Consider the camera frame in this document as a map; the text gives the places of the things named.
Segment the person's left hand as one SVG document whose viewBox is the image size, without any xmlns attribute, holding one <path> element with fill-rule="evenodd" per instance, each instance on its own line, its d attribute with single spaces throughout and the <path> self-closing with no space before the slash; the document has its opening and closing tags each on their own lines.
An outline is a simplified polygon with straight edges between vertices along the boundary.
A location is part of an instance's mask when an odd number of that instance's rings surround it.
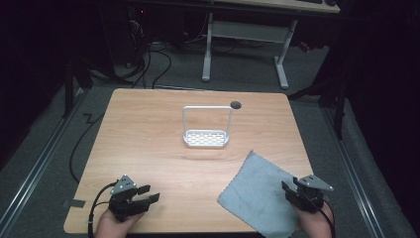
<svg viewBox="0 0 420 238">
<path fill-rule="evenodd" d="M 98 220 L 94 238 L 126 238 L 131 228 L 144 216 L 143 213 L 119 221 L 109 209 L 106 209 Z"/>
</svg>

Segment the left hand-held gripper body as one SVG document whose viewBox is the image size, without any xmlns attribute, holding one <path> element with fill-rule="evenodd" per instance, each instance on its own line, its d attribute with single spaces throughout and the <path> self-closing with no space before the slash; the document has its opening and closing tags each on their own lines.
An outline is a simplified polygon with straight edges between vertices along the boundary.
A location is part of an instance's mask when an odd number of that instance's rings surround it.
<svg viewBox="0 0 420 238">
<path fill-rule="evenodd" d="M 130 216 L 149 210 L 150 205 L 145 199 L 133 201 L 133 197 L 137 195 L 137 189 L 137 184 L 127 175 L 123 175 L 111 190 L 108 208 L 119 221 L 123 222 Z"/>
</svg>

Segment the white-legged desk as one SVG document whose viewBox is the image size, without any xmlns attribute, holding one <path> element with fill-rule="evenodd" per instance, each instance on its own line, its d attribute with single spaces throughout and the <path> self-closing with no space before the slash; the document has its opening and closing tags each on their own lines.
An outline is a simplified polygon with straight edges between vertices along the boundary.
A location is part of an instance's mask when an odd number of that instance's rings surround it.
<svg viewBox="0 0 420 238">
<path fill-rule="evenodd" d="M 320 14 L 321 16 L 337 15 L 341 9 L 336 0 L 323 0 L 322 4 L 311 4 L 296 0 L 204 0 L 208 7 L 250 7 L 261 13 L 263 9 L 280 10 L 290 14 Z M 276 43 L 281 45 L 279 55 L 273 58 L 277 78 L 282 89 L 288 88 L 283 61 L 290 46 L 298 20 L 293 17 L 285 26 L 274 24 L 246 23 L 240 20 L 215 20 L 214 10 L 207 15 L 206 51 L 202 69 L 202 80 L 211 78 L 212 40 L 225 38 L 234 40 Z"/>
</svg>

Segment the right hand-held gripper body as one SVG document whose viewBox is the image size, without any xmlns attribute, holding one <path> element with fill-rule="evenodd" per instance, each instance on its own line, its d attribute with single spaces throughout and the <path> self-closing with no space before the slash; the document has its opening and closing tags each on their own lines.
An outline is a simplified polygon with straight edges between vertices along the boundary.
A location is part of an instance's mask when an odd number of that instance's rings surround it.
<svg viewBox="0 0 420 238">
<path fill-rule="evenodd" d="M 324 192 L 333 191 L 333 187 L 315 175 L 309 175 L 299 179 L 301 186 L 293 183 L 288 184 L 296 195 L 285 195 L 285 198 L 300 210 L 317 212 L 324 205 Z"/>
</svg>

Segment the person's right hand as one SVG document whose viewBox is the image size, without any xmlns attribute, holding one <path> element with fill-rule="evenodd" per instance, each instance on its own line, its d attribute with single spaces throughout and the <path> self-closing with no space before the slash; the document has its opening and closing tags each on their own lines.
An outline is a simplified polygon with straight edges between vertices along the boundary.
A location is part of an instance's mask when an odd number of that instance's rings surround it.
<svg viewBox="0 0 420 238">
<path fill-rule="evenodd" d="M 324 203 L 322 211 L 316 213 L 300 210 L 294 205 L 292 208 L 299 217 L 301 228 L 309 238 L 335 237 L 335 217 L 327 202 Z"/>
</svg>

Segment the grey tape piece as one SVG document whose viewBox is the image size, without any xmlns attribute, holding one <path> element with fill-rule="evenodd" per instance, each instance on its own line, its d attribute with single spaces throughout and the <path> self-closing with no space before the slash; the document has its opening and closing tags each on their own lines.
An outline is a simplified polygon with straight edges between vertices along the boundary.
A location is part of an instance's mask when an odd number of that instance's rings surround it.
<svg viewBox="0 0 420 238">
<path fill-rule="evenodd" d="M 70 208 L 70 207 L 78 207 L 78 208 L 83 208 L 85 204 L 84 200 L 79 200 L 79 199 L 66 199 L 63 203 L 62 206 L 64 208 Z"/>
</svg>

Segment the black metal stand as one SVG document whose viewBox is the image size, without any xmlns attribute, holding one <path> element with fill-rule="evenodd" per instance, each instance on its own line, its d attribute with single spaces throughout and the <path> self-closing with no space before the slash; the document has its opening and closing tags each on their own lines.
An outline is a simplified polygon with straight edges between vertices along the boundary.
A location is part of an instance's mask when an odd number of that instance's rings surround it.
<svg viewBox="0 0 420 238">
<path fill-rule="evenodd" d="M 65 78 L 63 118 L 66 118 L 72 111 L 74 105 L 74 82 L 77 81 L 78 85 L 82 89 L 90 89 L 93 85 L 93 81 L 91 79 L 88 66 L 81 59 L 69 59 L 64 69 Z"/>
<path fill-rule="evenodd" d="M 322 66 L 310 86 L 288 95 L 288 99 L 295 100 L 305 95 L 319 95 L 318 105 L 320 107 L 335 108 L 333 128 L 336 136 L 342 140 L 347 85 L 348 76 L 344 70 L 334 72 L 331 68 Z"/>
</svg>

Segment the black computer tower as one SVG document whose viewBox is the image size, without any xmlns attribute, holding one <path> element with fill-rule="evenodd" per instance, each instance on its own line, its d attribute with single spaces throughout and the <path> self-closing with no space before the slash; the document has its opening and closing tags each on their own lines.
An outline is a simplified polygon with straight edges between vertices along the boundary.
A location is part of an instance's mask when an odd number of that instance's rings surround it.
<svg viewBox="0 0 420 238">
<path fill-rule="evenodd" d="M 143 59 L 145 37 L 139 9 L 109 3 L 100 6 L 100 13 L 113 64 L 127 68 L 138 66 Z"/>
</svg>

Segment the metal floor rail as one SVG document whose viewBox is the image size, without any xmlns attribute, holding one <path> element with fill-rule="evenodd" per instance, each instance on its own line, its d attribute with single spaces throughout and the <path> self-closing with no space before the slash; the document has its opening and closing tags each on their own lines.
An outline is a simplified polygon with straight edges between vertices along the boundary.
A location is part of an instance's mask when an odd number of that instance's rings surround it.
<svg viewBox="0 0 420 238">
<path fill-rule="evenodd" d="M 347 147 L 344 141 L 339 138 L 338 134 L 335 131 L 333 113 L 326 108 L 321 108 L 320 111 L 324 117 L 324 120 L 326 121 L 329 131 L 331 132 L 334 138 L 335 144 L 338 147 L 340 159 L 342 161 L 345 174 L 348 178 L 350 188 L 353 192 L 354 198 L 356 200 L 359 211 L 365 222 L 370 237 L 385 238 L 383 230 L 377 220 L 377 217 L 371 205 L 370 199 L 368 198 L 368 195 L 361 183 L 361 180 L 351 160 Z"/>
<path fill-rule="evenodd" d="M 0 238 L 7 238 L 53 158 L 75 110 L 88 89 L 73 93 L 73 106 L 64 113 L 64 90 L 60 91 L 46 112 L 31 126 L 12 160 L 0 172 Z"/>
</svg>

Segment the grey cloth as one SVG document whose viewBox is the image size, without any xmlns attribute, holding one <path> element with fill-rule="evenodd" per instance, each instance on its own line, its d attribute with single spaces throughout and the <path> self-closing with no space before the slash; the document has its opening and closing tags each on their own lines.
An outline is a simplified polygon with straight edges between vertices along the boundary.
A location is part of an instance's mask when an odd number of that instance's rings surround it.
<svg viewBox="0 0 420 238">
<path fill-rule="evenodd" d="M 285 199 L 281 183 L 292 175 L 251 151 L 217 201 L 264 238 L 289 238 L 297 214 Z"/>
</svg>

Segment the white rack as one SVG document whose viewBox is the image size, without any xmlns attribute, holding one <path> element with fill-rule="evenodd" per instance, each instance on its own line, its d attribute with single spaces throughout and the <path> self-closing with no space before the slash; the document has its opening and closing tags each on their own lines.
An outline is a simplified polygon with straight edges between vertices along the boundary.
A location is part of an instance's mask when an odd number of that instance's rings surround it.
<svg viewBox="0 0 420 238">
<path fill-rule="evenodd" d="M 227 126 L 222 129 L 188 129 L 187 128 L 187 111 L 188 110 L 227 110 L 229 117 L 227 119 Z M 233 108 L 227 105 L 219 106 L 198 106 L 189 105 L 182 108 L 182 139 L 186 147 L 189 148 L 208 148 L 221 149 L 227 146 L 230 140 L 229 130 Z"/>
</svg>

